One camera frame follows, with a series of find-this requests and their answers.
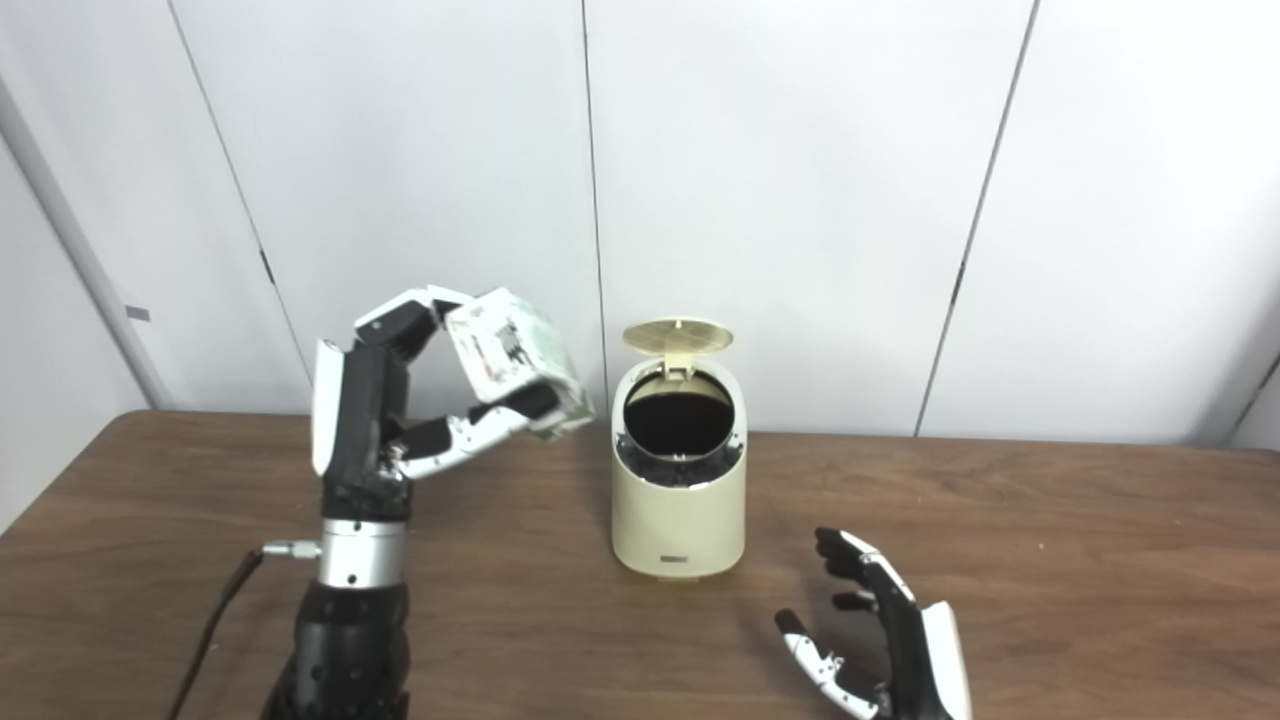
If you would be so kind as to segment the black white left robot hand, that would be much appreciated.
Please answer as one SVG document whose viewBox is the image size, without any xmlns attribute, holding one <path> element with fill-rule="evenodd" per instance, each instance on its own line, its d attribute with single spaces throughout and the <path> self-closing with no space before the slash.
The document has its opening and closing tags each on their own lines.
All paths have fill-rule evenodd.
<svg viewBox="0 0 1280 720">
<path fill-rule="evenodd" d="M 311 451 L 323 518 L 408 521 L 413 482 L 467 462 L 558 410 L 553 384 L 535 380 L 463 416 L 407 423 L 411 364 L 470 301 L 439 286 L 407 290 L 355 323 L 351 348 L 317 343 Z"/>
</svg>

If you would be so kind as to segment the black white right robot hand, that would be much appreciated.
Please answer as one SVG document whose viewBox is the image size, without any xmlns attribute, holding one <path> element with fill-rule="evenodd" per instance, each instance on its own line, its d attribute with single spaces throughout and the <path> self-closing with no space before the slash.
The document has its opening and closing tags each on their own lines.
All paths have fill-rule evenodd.
<svg viewBox="0 0 1280 720">
<path fill-rule="evenodd" d="M 783 643 L 809 682 L 852 719 L 970 719 L 972 692 L 952 606 L 924 606 L 873 544 L 818 527 L 826 571 L 858 584 L 833 594 L 838 611 L 869 612 L 884 633 L 890 674 L 877 679 L 823 646 L 790 609 L 774 615 Z"/>
</svg>

